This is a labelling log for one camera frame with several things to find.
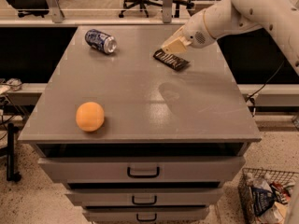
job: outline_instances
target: drawer handle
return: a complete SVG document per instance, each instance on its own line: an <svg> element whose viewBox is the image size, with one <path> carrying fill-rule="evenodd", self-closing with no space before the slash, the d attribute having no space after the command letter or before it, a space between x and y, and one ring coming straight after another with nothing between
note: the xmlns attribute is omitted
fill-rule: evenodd
<svg viewBox="0 0 299 224"><path fill-rule="evenodd" d="M132 197L132 204L134 205L155 205L157 203L157 196L155 195L154 198L153 198L153 202L151 203L137 203L135 201L135 196Z"/></svg>
<svg viewBox="0 0 299 224"><path fill-rule="evenodd" d="M131 168L128 167L127 168L127 174L128 176L130 176L131 178L155 178L160 174L160 168L157 167L157 171L155 175L132 175L131 174Z"/></svg>
<svg viewBox="0 0 299 224"><path fill-rule="evenodd" d="M153 219L140 219L139 218L139 214L136 214L136 219L137 221L143 221L143 222L151 222L151 221L155 221L157 219L157 214L155 213L155 217Z"/></svg>

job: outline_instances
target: cable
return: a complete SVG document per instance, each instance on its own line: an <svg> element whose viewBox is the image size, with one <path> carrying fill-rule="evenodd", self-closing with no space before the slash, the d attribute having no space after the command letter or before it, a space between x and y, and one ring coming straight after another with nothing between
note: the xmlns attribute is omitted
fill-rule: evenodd
<svg viewBox="0 0 299 224"><path fill-rule="evenodd" d="M17 111L18 114L23 113L18 107L16 107L16 106L12 103L12 101L8 98L8 95L7 95L7 94L4 94L4 96L5 96L6 99L7 99L7 103L6 103L5 105L10 104L10 105L12 105L12 106L15 108L15 110Z"/></svg>
<svg viewBox="0 0 299 224"><path fill-rule="evenodd" d="M282 63L281 63L281 65L279 66L279 68L276 70L276 72L275 72L270 78L268 78L267 81L265 81L265 83L261 86L260 89L258 89L256 92L254 92L253 94L251 94L249 97L247 97L246 102L247 102L248 100L251 100L251 98L252 98L256 93L258 93L259 91L261 91L261 90L266 86L266 84L268 84L268 83L271 81L271 79L272 79L272 78L278 73L278 71L281 69L281 67L283 66L284 62L285 62L285 61L283 60Z"/></svg>
<svg viewBox="0 0 299 224"><path fill-rule="evenodd" d="M5 122L3 121L3 116L1 116L1 120L2 120L1 125L3 125L3 127L6 129L6 133L0 138L0 141L7 136L7 126L5 126Z"/></svg>
<svg viewBox="0 0 299 224"><path fill-rule="evenodd" d="M0 125L5 125L7 122L10 122L11 119L15 118L15 116L11 116L9 117L7 120L3 120L3 116L1 118L2 123L0 123Z"/></svg>

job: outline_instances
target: table top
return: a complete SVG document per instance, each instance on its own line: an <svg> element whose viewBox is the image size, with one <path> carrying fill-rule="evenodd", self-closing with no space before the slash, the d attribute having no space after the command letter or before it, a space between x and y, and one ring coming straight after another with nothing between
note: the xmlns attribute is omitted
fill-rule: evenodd
<svg viewBox="0 0 299 224"><path fill-rule="evenodd" d="M111 55L91 48L85 34L115 36ZM251 142L261 136L217 43L189 48L176 72L152 56L179 26L79 26L19 140L46 143ZM105 110L93 133L76 124L85 102Z"/></svg>

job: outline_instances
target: floor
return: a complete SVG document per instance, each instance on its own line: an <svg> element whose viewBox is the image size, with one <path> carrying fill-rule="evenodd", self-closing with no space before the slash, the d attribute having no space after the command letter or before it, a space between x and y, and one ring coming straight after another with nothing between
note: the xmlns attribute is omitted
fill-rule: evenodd
<svg viewBox="0 0 299 224"><path fill-rule="evenodd" d="M299 0L290 0L299 7ZM94 16L92 5L120 7L122 0L61 0L68 16ZM15 16L15 11L0 0L0 20ZM101 17L110 16L104 9L97 9ZM133 11L128 16L140 16ZM255 120L262 134L262 141L251 144L245 154L245 167L299 172L299 132L292 123L293 115L258 115ZM0 137L5 133L3 128ZM0 223L6 224L86 224L81 208L74 207L64 196L65 189L53 184L37 165L38 156L29 145L16 145L18 169L22 175L19 183L6 181L6 159L0 158ZM245 223L237 185L241 172L232 182L224 185L224 195L210 207L205 220L192 224L242 224Z"/></svg>
<svg viewBox="0 0 299 224"><path fill-rule="evenodd" d="M290 2L299 7L299 0L290 0ZM123 6L123 0L59 0L59 6L65 15L66 20L106 20L119 19L119 14ZM161 20L161 8L156 6L149 6L149 18L153 21ZM7 4L6 0L0 0L0 21L1 20L15 20L15 21L44 21L51 16L45 16L45 19L35 16L26 16L22 19L18 18L18 12ZM140 12L138 7L132 8L124 13L124 19L146 19L143 12ZM190 14L185 6L180 6L180 17L188 19Z"/></svg>

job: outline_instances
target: speckled floor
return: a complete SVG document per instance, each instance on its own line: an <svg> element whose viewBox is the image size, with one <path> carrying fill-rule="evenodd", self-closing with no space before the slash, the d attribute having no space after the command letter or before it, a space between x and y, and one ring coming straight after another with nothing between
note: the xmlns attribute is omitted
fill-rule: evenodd
<svg viewBox="0 0 299 224"><path fill-rule="evenodd" d="M255 119L263 140L251 144L245 154L245 167L299 172L299 132L292 123L292 116L257 116ZM22 175L17 184L6 181L6 158L0 158L1 224L88 223L81 208L74 207L64 196L65 188L53 184L39 168L38 156L30 146L18 144L16 153ZM241 172L224 185L224 195L217 205L210 206L207 218L192 224L244 223L237 193L240 176Z"/></svg>

